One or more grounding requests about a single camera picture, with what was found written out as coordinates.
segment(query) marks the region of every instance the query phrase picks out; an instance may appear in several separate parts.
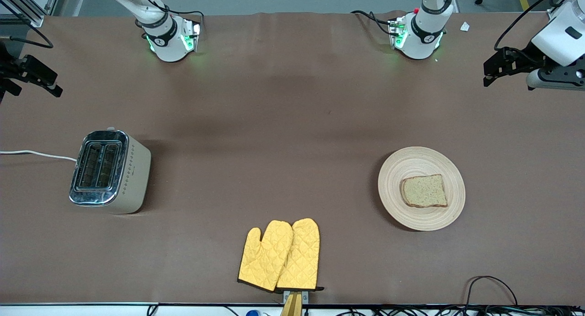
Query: round plate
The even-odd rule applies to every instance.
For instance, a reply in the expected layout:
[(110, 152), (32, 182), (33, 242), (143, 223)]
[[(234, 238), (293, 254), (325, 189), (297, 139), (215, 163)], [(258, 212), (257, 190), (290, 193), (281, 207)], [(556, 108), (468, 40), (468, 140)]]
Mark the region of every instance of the round plate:
[[(408, 206), (400, 193), (400, 182), (416, 176), (441, 174), (447, 207)], [(407, 147), (389, 156), (378, 176), (378, 192), (384, 207), (401, 224), (419, 231), (436, 231), (450, 225), (465, 204), (465, 185), (459, 170), (443, 154), (426, 147)]]

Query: brown table surface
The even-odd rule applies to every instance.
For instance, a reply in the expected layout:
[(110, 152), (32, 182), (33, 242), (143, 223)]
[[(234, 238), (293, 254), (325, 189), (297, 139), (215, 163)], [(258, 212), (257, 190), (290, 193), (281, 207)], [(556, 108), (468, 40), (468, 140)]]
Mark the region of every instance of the brown table surface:
[[(280, 301), (236, 282), (246, 233), (311, 217), (326, 287), (313, 303), (461, 303), (490, 274), (521, 304), (582, 304), (585, 97), (529, 92), (525, 75), (482, 86), (516, 15), (453, 15), (423, 61), (355, 15), (212, 16), (179, 63), (157, 60), (133, 18), (48, 18), (55, 48), (25, 53), (63, 96), (7, 95), (2, 150), (75, 157), (115, 126), (152, 151), (152, 172), (140, 213), (111, 216), (69, 202), (73, 162), (1, 156), (0, 301)], [(546, 22), (527, 16), (503, 45)], [(408, 231), (380, 202), (380, 166), (407, 146), (463, 175), (444, 229)], [(486, 281), (472, 302), (510, 299)]]

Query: stainless steel toaster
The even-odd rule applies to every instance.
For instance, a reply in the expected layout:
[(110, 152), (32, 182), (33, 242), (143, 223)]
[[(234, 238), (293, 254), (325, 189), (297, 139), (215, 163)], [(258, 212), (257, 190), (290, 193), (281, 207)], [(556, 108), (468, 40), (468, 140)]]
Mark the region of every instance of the stainless steel toaster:
[(112, 214), (136, 212), (146, 193), (150, 159), (150, 150), (124, 131), (93, 131), (81, 145), (69, 199)]

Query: oven mitt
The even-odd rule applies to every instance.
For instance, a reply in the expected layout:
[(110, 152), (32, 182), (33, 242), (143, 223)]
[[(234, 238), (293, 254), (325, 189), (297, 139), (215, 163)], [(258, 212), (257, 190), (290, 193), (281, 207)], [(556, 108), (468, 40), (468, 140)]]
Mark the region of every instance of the oven mitt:
[(319, 227), (313, 219), (303, 219), (292, 225), (293, 245), (280, 274), (278, 291), (316, 291), (319, 264)]
[(293, 242), (288, 222), (273, 220), (261, 238), (259, 228), (252, 228), (246, 238), (238, 282), (274, 291)]

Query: toaster slot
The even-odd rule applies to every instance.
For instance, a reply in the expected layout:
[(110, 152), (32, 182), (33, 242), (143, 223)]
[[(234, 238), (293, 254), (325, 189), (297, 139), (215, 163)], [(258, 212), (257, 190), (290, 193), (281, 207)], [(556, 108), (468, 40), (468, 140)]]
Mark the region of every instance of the toaster slot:
[(77, 187), (92, 187), (94, 183), (94, 178), (96, 178), (96, 171), (99, 167), (99, 159), (100, 153), (102, 150), (101, 145), (90, 145), (89, 148), (85, 150), (85, 155), (83, 157), (83, 164), (82, 164), (82, 171), (81, 176), (78, 178)]
[(100, 174), (98, 175), (98, 183), (96, 187), (106, 188), (111, 185), (112, 170), (115, 168), (117, 145), (106, 145), (104, 150), (104, 158), (100, 167)]

